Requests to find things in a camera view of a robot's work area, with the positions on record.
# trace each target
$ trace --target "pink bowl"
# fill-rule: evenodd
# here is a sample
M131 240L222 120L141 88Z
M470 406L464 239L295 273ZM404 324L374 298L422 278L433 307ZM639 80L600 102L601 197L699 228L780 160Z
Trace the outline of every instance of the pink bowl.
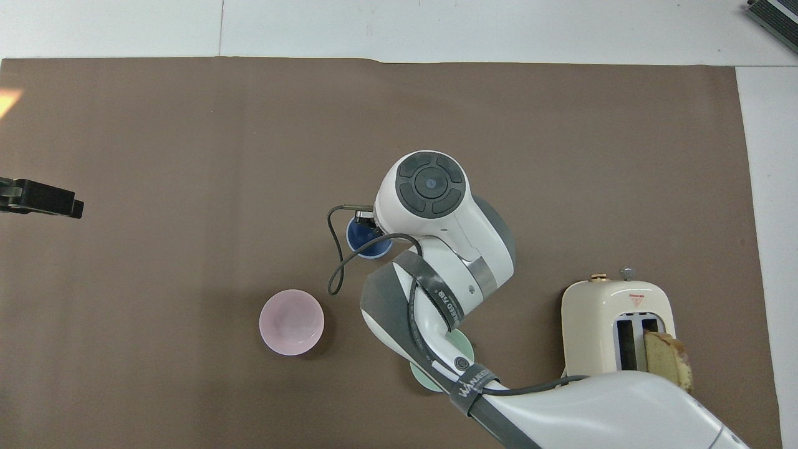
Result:
M322 336L324 312L309 293L283 290L260 312L260 336L272 351L296 356L309 351Z

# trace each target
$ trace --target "white robot link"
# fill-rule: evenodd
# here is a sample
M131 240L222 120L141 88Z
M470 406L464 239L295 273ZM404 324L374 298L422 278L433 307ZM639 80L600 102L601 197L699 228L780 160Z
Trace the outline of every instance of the white robot link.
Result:
M382 182L373 214L386 234L417 241L367 277L365 322L505 447L747 447L657 375L612 372L508 389L452 346L446 333L512 276L516 246L451 157L425 150L400 159Z

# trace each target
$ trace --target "black strap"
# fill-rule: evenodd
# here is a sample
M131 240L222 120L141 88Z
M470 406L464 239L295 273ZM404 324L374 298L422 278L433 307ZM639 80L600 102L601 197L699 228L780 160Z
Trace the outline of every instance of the black strap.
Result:
M404 269L416 279L418 286L424 290L429 299L435 304L440 316L446 322L448 331L460 326L465 319L465 312L460 306L460 301L452 293L452 289L444 282L443 278L429 266L426 260L412 251L404 251L393 259L393 262Z
M482 394L482 389L491 380L497 379L496 375L483 365L473 364L466 368L463 375L457 380L454 389L449 392L449 400L455 407L469 415L471 406L474 405L476 398Z

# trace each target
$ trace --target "blue bowl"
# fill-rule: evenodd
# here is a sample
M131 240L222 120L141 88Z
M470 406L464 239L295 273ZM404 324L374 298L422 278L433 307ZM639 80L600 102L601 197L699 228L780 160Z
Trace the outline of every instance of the blue bowl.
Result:
M349 245L350 249L354 251L379 237L380 234L376 231L377 230L374 228L355 223L354 217L352 217L349 224L346 226L346 243ZM379 259L387 254L392 246L393 242L391 240L383 240L380 243L370 246L364 252L358 254L358 256L364 259Z

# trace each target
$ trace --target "control button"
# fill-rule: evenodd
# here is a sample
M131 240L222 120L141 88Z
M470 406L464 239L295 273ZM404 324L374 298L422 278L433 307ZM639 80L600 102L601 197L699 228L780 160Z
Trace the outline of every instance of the control button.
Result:
M424 198L429 198L431 200L440 198L446 193L447 187L448 181L446 181L446 174L437 167L421 169L416 175L416 191Z
M438 200L433 203L433 213L443 213L448 211L452 208L452 206L457 204L459 199L460 190L449 190L449 193L444 197L443 200Z
M449 179L452 182L461 183L463 182L463 173L460 171L460 167L457 166L455 161L452 161L448 157L439 156L437 164L444 170L446 173L449 174Z
M401 195L402 199L405 200L405 203L407 203L408 206L417 210L418 212L424 212L427 204L424 203L424 200L416 196L415 192L413 191L413 187L409 182L399 186L399 194Z
M411 177L419 167L423 167L432 161L433 157L429 153L413 154L399 164L399 176Z
M460 371L465 371L468 368L470 363L464 357L456 357L454 359L454 366L457 367Z

